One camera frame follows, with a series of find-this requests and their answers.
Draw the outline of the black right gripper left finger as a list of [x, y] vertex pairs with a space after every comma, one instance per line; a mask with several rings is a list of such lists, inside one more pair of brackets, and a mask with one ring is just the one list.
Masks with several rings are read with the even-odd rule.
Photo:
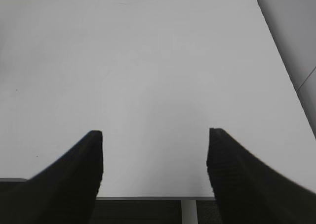
[[33, 178], [0, 194], [2, 224], [87, 224], [104, 172], [103, 136], [89, 131]]

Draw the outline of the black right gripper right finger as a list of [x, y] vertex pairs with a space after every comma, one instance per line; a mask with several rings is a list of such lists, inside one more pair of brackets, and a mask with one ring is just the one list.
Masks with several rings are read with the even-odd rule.
[[207, 173], [225, 224], [314, 224], [316, 195], [278, 173], [225, 130], [210, 128]]

